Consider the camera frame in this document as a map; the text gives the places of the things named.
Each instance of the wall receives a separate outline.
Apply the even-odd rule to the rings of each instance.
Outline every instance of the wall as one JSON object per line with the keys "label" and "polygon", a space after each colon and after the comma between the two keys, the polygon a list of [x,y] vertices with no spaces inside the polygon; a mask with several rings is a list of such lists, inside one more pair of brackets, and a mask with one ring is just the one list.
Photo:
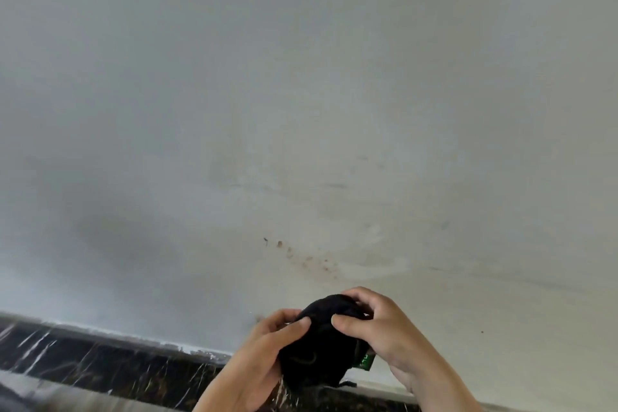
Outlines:
{"label": "wall", "polygon": [[480,400],[611,409],[616,2],[0,0],[0,310],[232,351],[363,284]]}

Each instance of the black cloth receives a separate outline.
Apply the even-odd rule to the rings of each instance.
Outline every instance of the black cloth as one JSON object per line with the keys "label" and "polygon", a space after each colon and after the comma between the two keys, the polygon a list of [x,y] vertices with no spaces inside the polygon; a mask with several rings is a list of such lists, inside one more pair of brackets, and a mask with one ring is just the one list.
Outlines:
{"label": "black cloth", "polygon": [[369,318],[347,295],[327,296],[307,306],[297,320],[309,316],[309,331],[279,352],[283,381],[290,390],[318,385],[337,387],[345,372],[367,353],[367,342],[348,337],[332,326],[334,314]]}

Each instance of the person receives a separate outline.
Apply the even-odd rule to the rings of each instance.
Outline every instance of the person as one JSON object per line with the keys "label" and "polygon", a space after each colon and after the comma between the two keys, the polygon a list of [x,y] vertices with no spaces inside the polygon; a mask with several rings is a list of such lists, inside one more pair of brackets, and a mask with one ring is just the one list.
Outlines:
{"label": "person", "polygon": [[[332,325],[365,340],[423,412],[482,412],[454,369],[390,298],[364,287],[343,292],[373,312],[360,320],[334,315]],[[311,321],[292,322],[298,309],[280,309],[258,322],[246,342],[208,385],[193,412],[255,412],[281,379],[277,354],[303,337]]]}

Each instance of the black marble baseboard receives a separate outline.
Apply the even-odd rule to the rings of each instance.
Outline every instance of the black marble baseboard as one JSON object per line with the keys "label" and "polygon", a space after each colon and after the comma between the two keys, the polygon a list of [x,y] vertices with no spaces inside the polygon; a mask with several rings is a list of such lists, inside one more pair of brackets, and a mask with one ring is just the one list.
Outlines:
{"label": "black marble baseboard", "polygon": [[[90,391],[190,411],[223,368],[207,356],[0,317],[0,369]],[[403,402],[337,389],[273,393],[264,411],[415,412]]]}

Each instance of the green tag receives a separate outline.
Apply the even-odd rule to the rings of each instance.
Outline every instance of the green tag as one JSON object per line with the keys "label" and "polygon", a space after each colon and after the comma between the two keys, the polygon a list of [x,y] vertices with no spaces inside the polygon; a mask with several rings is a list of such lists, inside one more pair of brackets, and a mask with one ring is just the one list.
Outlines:
{"label": "green tag", "polygon": [[371,368],[371,365],[373,365],[373,360],[375,359],[375,357],[376,357],[376,354],[368,353],[363,357],[363,359],[359,363],[357,363],[353,367],[359,368],[361,370],[369,371],[369,369]]}

